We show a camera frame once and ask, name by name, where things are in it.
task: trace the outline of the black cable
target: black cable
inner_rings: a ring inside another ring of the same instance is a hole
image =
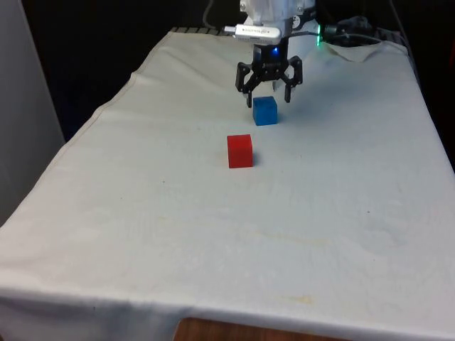
[[[371,40],[371,41],[374,41],[375,43],[382,43],[383,42],[383,40],[380,40],[378,38],[366,36],[365,34],[357,34],[357,33],[344,33],[344,34],[340,34],[338,36],[330,37],[329,40],[341,39],[341,38],[349,39],[351,37],[352,38],[362,38],[362,39],[366,39],[366,40]]]
[[[406,44],[407,52],[409,53],[409,58],[411,60],[412,68],[414,69],[414,74],[417,79],[417,83],[419,84],[419,87],[420,87],[420,79],[419,79],[419,75],[417,74],[417,65],[415,63],[414,54],[412,53],[410,41],[407,38],[405,28],[401,22],[400,16],[398,15],[398,12],[397,12],[397,9],[395,8],[395,4],[393,3],[393,0],[389,0],[389,5],[390,5],[390,8],[392,9],[395,20],[397,21],[398,27],[400,28],[400,31],[401,31],[403,37],[405,37],[405,44]]]

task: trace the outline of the black background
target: black background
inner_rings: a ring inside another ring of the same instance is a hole
[[[38,54],[66,139],[109,101],[174,26],[201,27],[208,0],[23,0]],[[422,91],[455,166],[454,42],[451,0],[395,0],[415,54]],[[215,0],[209,21],[242,20],[238,0]],[[363,14],[398,29],[388,0],[319,0],[322,23]]]

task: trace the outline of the white wall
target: white wall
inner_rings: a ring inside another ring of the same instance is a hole
[[[63,145],[20,0],[0,0],[0,226]]]

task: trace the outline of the blue cube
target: blue cube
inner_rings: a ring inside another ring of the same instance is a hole
[[[269,126],[278,123],[278,106],[273,97],[253,99],[253,118],[257,126]]]

